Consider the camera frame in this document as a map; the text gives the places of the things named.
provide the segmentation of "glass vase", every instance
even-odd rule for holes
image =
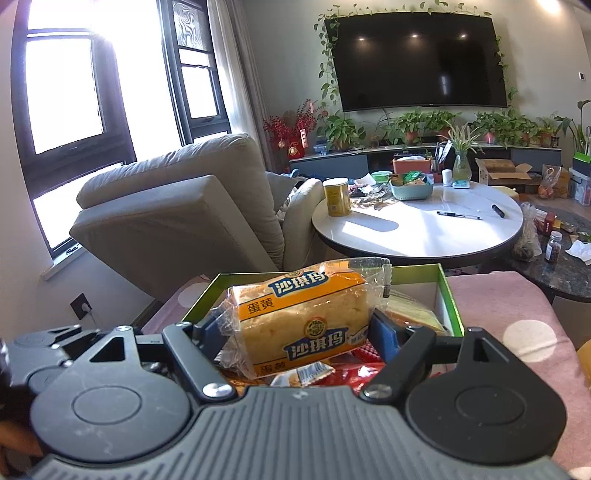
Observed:
[[[460,152],[456,155],[456,162],[453,164],[453,181],[471,180],[472,169],[468,162],[467,152]]]

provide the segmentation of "plastic bag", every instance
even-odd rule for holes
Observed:
[[[544,174],[542,183],[538,187],[538,196],[541,199],[552,199],[554,198],[554,187],[560,179],[560,167],[554,168],[549,167]]]
[[[259,378],[363,345],[390,279],[389,261],[368,257],[229,288],[217,317],[221,334],[229,337],[221,366]]]
[[[513,247],[513,256],[518,260],[531,261],[542,254],[538,230],[535,226],[537,209],[530,203],[522,203],[523,233]]]
[[[355,395],[359,395],[365,384],[369,383],[384,368],[385,364],[376,362],[373,364],[339,365],[335,366],[335,373],[316,382],[317,387],[335,387],[348,385]]]
[[[390,290],[389,297],[381,300],[379,308],[402,327],[426,326],[435,330],[438,335],[449,335],[432,310],[399,291]]]

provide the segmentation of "glass jar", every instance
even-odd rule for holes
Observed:
[[[468,162],[467,152],[460,152],[456,155],[456,162],[453,164],[453,181],[471,180],[472,169]]]
[[[546,247],[546,261],[549,263],[556,263],[562,250],[562,233],[552,232],[548,246]]]

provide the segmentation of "metal screw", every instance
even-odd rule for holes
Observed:
[[[208,383],[203,387],[203,395],[209,398],[223,398],[232,395],[232,386],[227,383]]]
[[[383,383],[378,383],[366,388],[363,391],[363,394],[368,398],[373,398],[374,400],[382,400],[392,396],[392,387],[389,385],[384,385]]]

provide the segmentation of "potted plant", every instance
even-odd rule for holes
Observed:
[[[583,128],[583,108],[589,102],[591,102],[591,100],[584,100],[582,102],[577,103],[577,107],[579,107],[579,110],[581,111],[580,123],[578,125],[572,118],[568,118],[565,116],[555,117],[555,119],[560,122],[560,125],[556,129],[556,133],[562,130],[563,134],[566,135],[566,132],[570,130],[573,134],[574,151],[576,152],[576,154],[580,154],[575,154],[575,158],[578,157],[578,160],[582,160],[587,163],[591,162],[591,157],[589,157],[589,140],[591,137],[591,127]]]
[[[497,143],[504,145],[522,145],[521,130],[527,123],[519,116],[515,109],[509,109],[503,113],[493,113],[495,120],[495,136]]]
[[[468,151],[474,150],[478,146],[476,141],[480,137],[480,131],[474,130],[470,132],[470,126],[468,124],[462,127],[454,127],[453,124],[449,125],[449,136],[447,139],[452,142],[452,146],[456,151],[456,161],[453,164],[453,181],[458,180],[470,180],[472,178],[472,169],[468,162]]]
[[[521,143],[524,147],[529,147],[531,138],[538,134],[538,124],[525,115],[514,115],[513,129],[516,133],[519,133],[520,139],[518,139],[518,143]]]
[[[419,110],[414,110],[399,116],[394,125],[404,133],[407,145],[417,141],[418,131],[425,123],[425,115]]]
[[[434,132],[441,139],[449,136],[449,124],[459,116],[459,113],[451,113],[445,110],[435,110],[425,114],[425,130]]]
[[[556,135],[558,130],[556,115],[553,113],[551,116],[539,116],[536,120],[538,121],[540,145],[550,148],[552,146],[552,137]]]
[[[338,113],[326,117],[324,126],[319,128],[319,135],[324,135],[328,150],[345,151],[359,146],[365,139],[365,128],[355,125],[350,118],[340,116]]]
[[[476,121],[472,124],[484,136],[484,141],[490,145],[496,143],[497,113],[478,112]]]

